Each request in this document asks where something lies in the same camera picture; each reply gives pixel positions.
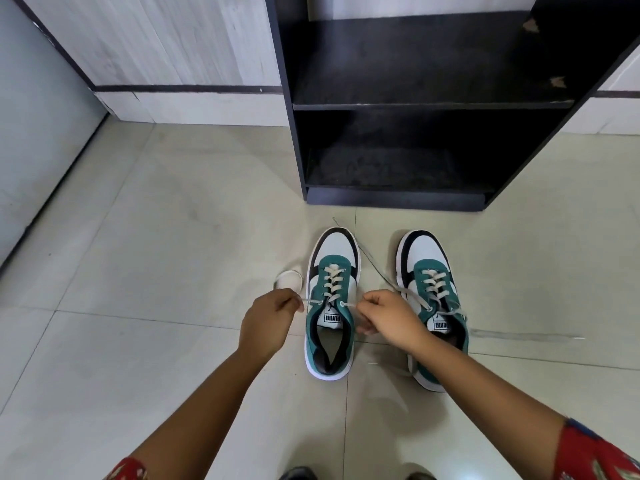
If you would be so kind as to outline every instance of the red patterned sleeve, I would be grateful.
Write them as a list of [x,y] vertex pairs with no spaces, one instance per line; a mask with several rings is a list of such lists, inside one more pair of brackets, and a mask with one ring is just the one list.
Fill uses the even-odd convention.
[[640,480],[640,464],[570,419],[560,436],[554,480]]
[[125,458],[104,480],[149,480],[147,469],[138,460]]

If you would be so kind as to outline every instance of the tile floor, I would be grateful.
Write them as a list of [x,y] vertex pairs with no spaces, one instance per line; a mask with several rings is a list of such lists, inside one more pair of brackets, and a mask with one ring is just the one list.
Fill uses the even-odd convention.
[[[474,357],[640,456],[640,137],[557,136],[482,214],[311,207],[286,128],[109,120],[0,277],[0,468],[100,478],[235,347],[244,311],[302,268],[333,217],[387,271],[400,236],[446,248]],[[360,288],[383,282],[365,261]],[[370,365],[313,379],[296,316],[245,398],[209,478],[513,479],[446,395]]]

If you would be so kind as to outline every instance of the hand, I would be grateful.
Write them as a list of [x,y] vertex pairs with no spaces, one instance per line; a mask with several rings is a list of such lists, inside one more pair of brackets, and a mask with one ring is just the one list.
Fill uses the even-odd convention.
[[391,290],[364,293],[357,309],[362,322],[359,333],[373,335],[380,332],[391,345],[412,353],[417,341],[430,335],[427,328],[402,296]]
[[242,320],[238,352],[267,363],[284,345],[296,311],[303,312],[305,307],[289,288],[256,298]]

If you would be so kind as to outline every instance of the green and white sneaker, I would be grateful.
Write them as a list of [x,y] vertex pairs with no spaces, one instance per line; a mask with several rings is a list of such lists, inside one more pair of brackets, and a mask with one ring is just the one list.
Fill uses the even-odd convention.
[[[344,227],[328,229],[311,253],[307,272],[305,361],[318,379],[335,381],[351,368],[355,323],[345,304],[356,302],[359,279],[360,250],[355,237]],[[333,361],[320,341],[318,326],[342,331]]]
[[[396,254],[396,278],[400,288],[410,291],[403,297],[427,329],[468,353],[467,318],[460,309],[447,256],[432,233],[413,230],[404,235]],[[438,380],[413,357],[408,356],[407,362],[418,384],[430,391],[444,392]]]

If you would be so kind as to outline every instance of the person's left hand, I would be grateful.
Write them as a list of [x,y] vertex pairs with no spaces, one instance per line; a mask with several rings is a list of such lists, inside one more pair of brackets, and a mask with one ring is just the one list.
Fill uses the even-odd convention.
[[238,352],[267,363],[284,345],[296,311],[303,312],[305,307],[289,288],[256,298],[242,320]]

